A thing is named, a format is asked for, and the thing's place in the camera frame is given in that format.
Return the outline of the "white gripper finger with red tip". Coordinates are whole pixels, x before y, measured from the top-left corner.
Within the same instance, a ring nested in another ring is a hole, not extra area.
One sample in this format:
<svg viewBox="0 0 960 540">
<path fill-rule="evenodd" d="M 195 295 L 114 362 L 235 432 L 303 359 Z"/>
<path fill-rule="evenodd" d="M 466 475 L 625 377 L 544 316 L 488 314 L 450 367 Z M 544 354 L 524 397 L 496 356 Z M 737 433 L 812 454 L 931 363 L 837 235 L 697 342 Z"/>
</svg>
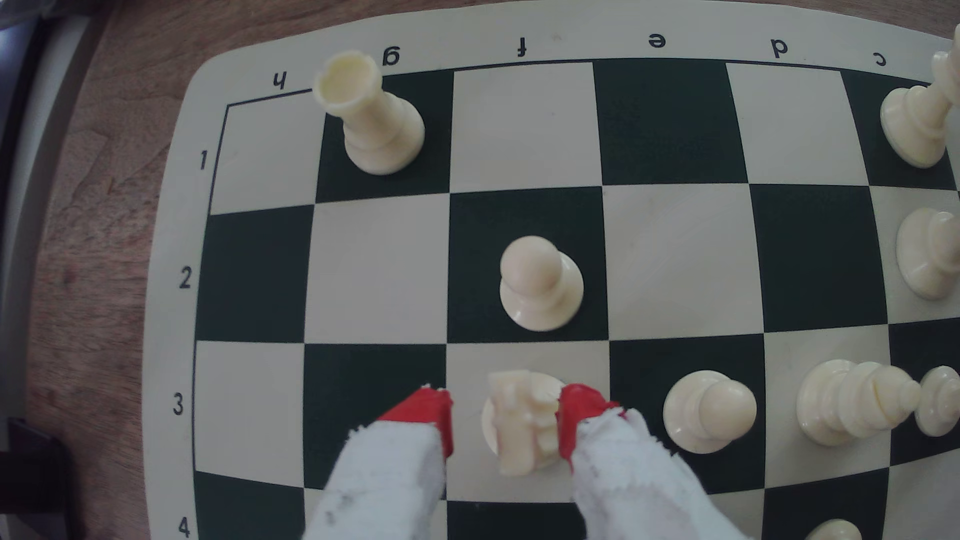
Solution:
<svg viewBox="0 0 960 540">
<path fill-rule="evenodd" d="M 452 399 L 425 385 L 345 441 L 303 539 L 428 539 L 453 453 Z"/>
<path fill-rule="evenodd" d="M 588 539 L 745 539 L 697 475 L 648 429 L 641 412 L 594 387 L 565 385 L 558 452 Z"/>
</svg>

